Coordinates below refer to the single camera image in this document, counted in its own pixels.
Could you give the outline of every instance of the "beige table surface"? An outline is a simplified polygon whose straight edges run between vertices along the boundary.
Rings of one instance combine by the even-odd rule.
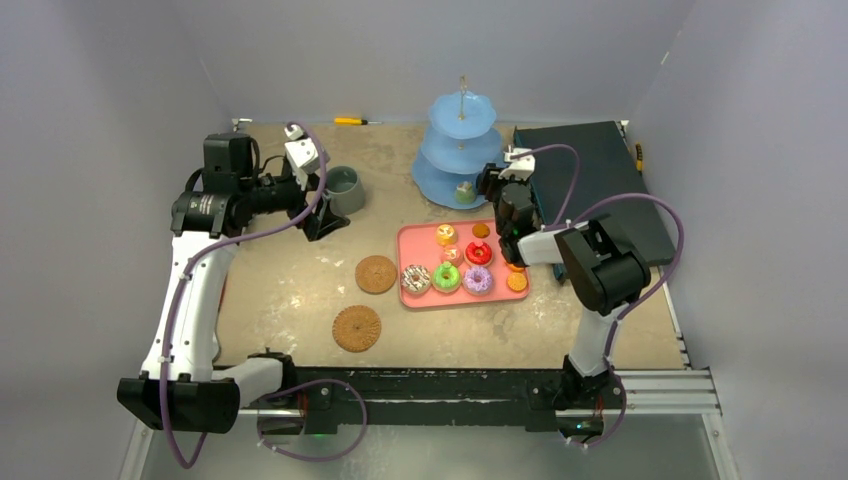
[[[511,126],[499,127],[509,138]],[[409,173],[425,125],[314,127],[331,156],[364,182],[367,204],[350,226],[317,242],[294,228],[243,244],[233,260],[218,321],[219,364],[235,364],[265,347],[290,353],[297,365],[448,368],[559,368],[577,333],[581,306],[569,284],[560,286],[548,266],[529,269],[532,288],[512,303],[441,310],[409,310],[398,285],[382,295],[357,288],[354,269],[368,255],[397,258],[395,236],[403,225],[491,218],[491,204],[453,211],[427,201]],[[263,158],[283,153],[281,125],[252,125],[248,133]],[[273,161],[269,170],[278,172]],[[250,231],[287,221],[263,215]],[[333,341],[336,314],[367,305],[380,315],[382,334],[363,353]],[[615,351],[622,368],[682,368],[662,291],[625,320]]]

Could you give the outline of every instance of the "pink tray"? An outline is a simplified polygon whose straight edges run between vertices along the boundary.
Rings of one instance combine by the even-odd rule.
[[[439,257],[443,247],[436,243],[436,228],[445,222],[428,223],[420,225],[407,225],[398,230],[398,268],[402,272],[409,265],[423,265],[430,272],[439,266]],[[463,287],[459,287],[453,293],[442,293],[435,288],[430,287],[426,293],[420,296],[410,295],[403,288],[398,286],[400,292],[400,301],[409,308],[431,308],[444,307],[447,305],[463,305],[466,303],[483,303],[483,302],[501,302],[504,300],[521,300],[530,292],[530,275],[527,270],[524,275],[527,276],[527,288],[523,292],[513,292],[506,286],[506,277],[512,270],[506,266],[503,256],[501,255],[500,247],[498,246],[498,236],[495,233],[494,220],[466,220],[462,222],[449,222],[456,229],[459,240],[456,242],[457,248],[465,253],[465,247],[469,242],[479,240],[471,233],[471,227],[478,223],[485,223],[489,226],[492,232],[487,238],[483,239],[492,247],[494,259],[489,265],[489,270],[495,277],[495,287],[488,295],[471,295],[466,292]],[[470,268],[467,262],[463,262],[459,266],[459,272],[464,274]]]

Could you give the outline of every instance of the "gray wall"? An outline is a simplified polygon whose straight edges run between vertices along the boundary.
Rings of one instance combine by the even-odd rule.
[[[115,400],[158,323],[170,205],[226,117],[164,1],[0,14],[0,471],[115,478]]]
[[[631,123],[744,478],[846,478],[848,3],[699,1]]]
[[[174,0],[235,115],[426,118],[467,74],[500,118],[628,118],[694,0]]]

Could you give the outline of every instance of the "gray cup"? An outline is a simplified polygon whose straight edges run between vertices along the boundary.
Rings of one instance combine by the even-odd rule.
[[[324,192],[330,197],[330,211],[336,215],[347,216],[365,206],[365,187],[350,167],[331,168]]]

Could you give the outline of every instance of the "screwdriver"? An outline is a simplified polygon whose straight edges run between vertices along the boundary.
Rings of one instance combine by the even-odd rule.
[[[382,125],[383,122],[369,122],[364,118],[352,118],[352,117],[336,117],[333,120],[336,125]]]

